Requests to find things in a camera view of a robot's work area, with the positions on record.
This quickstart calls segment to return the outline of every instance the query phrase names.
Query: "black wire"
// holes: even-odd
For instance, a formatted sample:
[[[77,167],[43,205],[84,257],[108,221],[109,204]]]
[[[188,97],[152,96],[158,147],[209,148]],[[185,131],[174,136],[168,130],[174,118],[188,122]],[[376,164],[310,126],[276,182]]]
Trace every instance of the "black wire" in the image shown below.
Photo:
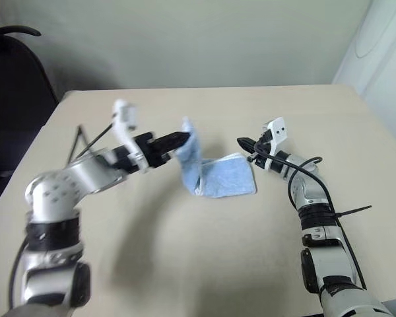
[[[11,275],[9,278],[9,288],[8,288],[9,310],[14,308],[13,288],[15,286],[16,272],[18,270],[18,265],[19,265],[20,257],[22,256],[22,252],[24,252],[24,249],[27,245],[28,245],[28,237],[26,236],[25,239],[22,241],[22,244],[19,247],[18,253],[16,253],[15,260],[13,261]]]
[[[315,175],[312,174],[311,172],[308,172],[306,169],[304,169],[304,168],[302,168],[302,167],[299,167],[298,165],[295,165],[295,164],[293,164],[293,163],[291,163],[291,162],[288,162],[288,161],[286,161],[286,160],[282,160],[282,159],[279,158],[279,157],[274,157],[273,155],[270,155],[270,154],[261,152],[261,151],[258,149],[258,145],[259,145],[259,141],[256,142],[255,145],[254,145],[254,151],[255,151],[258,155],[261,155],[262,157],[264,157],[264,158],[266,158],[266,159],[270,159],[270,160],[279,162],[279,163],[281,163],[281,164],[287,165],[287,166],[289,166],[289,167],[291,167],[291,168],[294,168],[295,170],[297,170],[297,171],[301,172],[302,174],[305,174],[305,175],[309,176],[310,178],[312,178],[313,180],[315,180],[315,181],[321,186],[321,188],[323,189],[324,194],[325,194],[325,196],[326,196],[326,198],[327,198],[327,200],[328,200],[328,202],[329,202],[330,209],[332,210],[332,212],[333,212],[334,214],[336,213],[335,208],[334,208],[334,206],[333,206],[333,200],[331,199],[329,190],[327,189],[327,187],[325,186],[325,184],[324,184],[317,176],[315,176]],[[359,280],[360,280],[360,282],[361,282],[361,286],[362,286],[363,289],[367,289],[367,288],[366,288],[366,285],[365,285],[364,277],[362,276],[362,272],[361,272],[361,269],[360,269],[358,260],[356,259],[355,253],[354,253],[354,251],[353,251],[353,249],[352,249],[352,246],[350,245],[349,239],[348,239],[348,237],[346,236],[345,230],[343,229],[342,224],[341,224],[341,222],[339,221],[339,219],[338,219],[337,217],[335,217],[335,220],[336,220],[337,226],[340,227],[340,229],[342,229],[343,238],[344,238],[344,240],[345,240],[346,246],[348,247],[349,254],[350,254],[350,256],[351,256],[351,258],[352,258],[352,260],[353,260],[353,262],[354,262],[354,264],[355,264],[356,272],[358,273],[358,277],[359,277]]]
[[[313,158],[310,158],[309,160],[306,160],[305,162],[303,162],[299,167],[304,167],[305,165],[307,165],[308,163],[311,163],[311,162],[314,162],[315,164],[317,164],[317,163],[320,163],[322,160],[323,160],[322,157],[313,157]],[[296,206],[295,206],[295,202],[293,201],[293,198],[292,198],[291,187],[292,187],[293,178],[295,177],[295,175],[297,173],[298,173],[298,170],[295,169],[294,172],[292,173],[292,175],[290,175],[289,182],[288,182],[289,201],[292,204],[293,208],[295,208],[295,209],[296,209]]]
[[[101,139],[101,137],[103,135],[105,135],[107,132],[109,132],[109,130],[112,128],[112,124],[110,124],[106,129],[104,129],[99,135],[96,136],[95,139],[93,139],[90,143],[88,143],[88,145],[85,147],[85,149],[83,149],[78,155],[77,155],[77,159],[81,156],[83,156],[87,150],[89,150],[91,148],[91,146],[93,146],[99,139]]]
[[[78,125],[77,133],[75,135],[75,139],[73,140],[72,147],[71,147],[71,152],[69,153],[69,157],[67,158],[66,165],[68,165],[72,161],[73,153],[75,152],[75,149],[77,147],[79,137],[82,138],[82,140],[84,141],[85,146],[88,146],[88,141],[86,139],[85,132],[84,132],[84,130],[83,130],[81,125]]]

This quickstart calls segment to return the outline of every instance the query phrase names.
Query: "white wall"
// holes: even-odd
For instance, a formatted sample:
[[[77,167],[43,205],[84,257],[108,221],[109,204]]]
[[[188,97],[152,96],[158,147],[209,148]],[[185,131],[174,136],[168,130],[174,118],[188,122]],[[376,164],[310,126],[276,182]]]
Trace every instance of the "white wall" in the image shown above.
[[[70,89],[330,83],[368,0],[0,0]]]
[[[396,137],[396,0],[374,0],[333,83],[353,86]]]

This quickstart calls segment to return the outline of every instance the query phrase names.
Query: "beige table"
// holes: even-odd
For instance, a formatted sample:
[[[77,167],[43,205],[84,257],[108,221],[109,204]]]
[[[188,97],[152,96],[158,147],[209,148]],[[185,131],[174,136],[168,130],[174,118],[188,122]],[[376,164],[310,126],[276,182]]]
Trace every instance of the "beige table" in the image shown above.
[[[367,286],[396,299],[396,140],[345,86],[107,90],[70,93],[38,134],[0,199],[0,314],[23,237],[24,190],[35,175],[63,167],[75,127],[90,138],[111,120],[112,104],[139,106],[138,133],[164,135],[189,116],[204,156],[241,151],[283,116],[289,152],[320,155],[338,211],[374,208],[343,224]],[[97,147],[115,147],[111,133]],[[176,160],[81,203],[84,260],[92,298],[75,316],[303,316],[321,312],[300,268],[300,221],[286,183],[254,168],[258,193],[209,199],[188,193]]]

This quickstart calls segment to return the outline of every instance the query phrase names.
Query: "blue cloth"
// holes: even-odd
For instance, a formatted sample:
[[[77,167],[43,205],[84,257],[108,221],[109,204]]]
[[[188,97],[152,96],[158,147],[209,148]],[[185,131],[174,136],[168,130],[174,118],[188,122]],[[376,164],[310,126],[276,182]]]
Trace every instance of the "blue cloth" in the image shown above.
[[[175,154],[181,164],[183,184],[191,194],[218,198],[255,193],[252,170],[245,156],[234,153],[203,159],[197,133],[187,118],[183,119],[182,131],[191,135]]]

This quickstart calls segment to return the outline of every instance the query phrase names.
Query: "black chair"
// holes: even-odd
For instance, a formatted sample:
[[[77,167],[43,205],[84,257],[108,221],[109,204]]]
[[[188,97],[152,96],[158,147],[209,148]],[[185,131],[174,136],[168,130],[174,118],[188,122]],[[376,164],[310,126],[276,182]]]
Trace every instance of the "black chair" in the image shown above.
[[[0,195],[57,106],[40,60],[8,33],[41,36],[26,26],[0,28]]]

